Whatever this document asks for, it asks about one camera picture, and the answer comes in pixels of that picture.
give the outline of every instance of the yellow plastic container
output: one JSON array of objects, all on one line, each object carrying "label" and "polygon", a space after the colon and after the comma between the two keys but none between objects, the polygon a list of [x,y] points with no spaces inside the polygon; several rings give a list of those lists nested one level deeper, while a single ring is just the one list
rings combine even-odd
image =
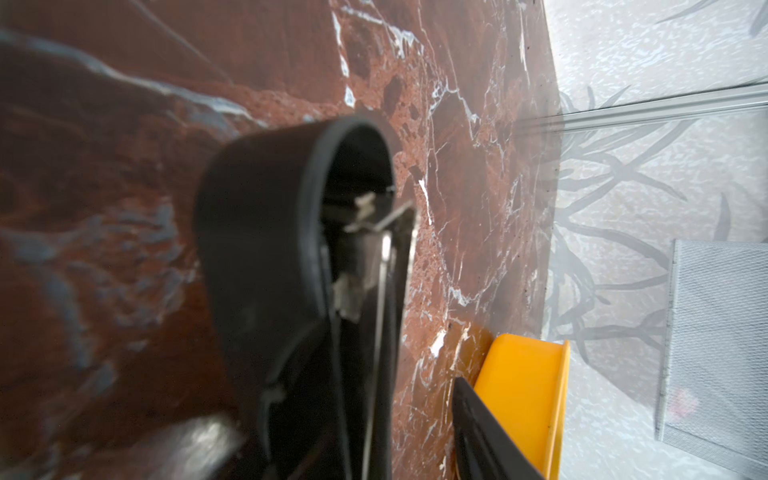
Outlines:
[{"label": "yellow plastic container", "polygon": [[475,392],[520,451],[550,480],[560,472],[571,345],[501,335]]}]

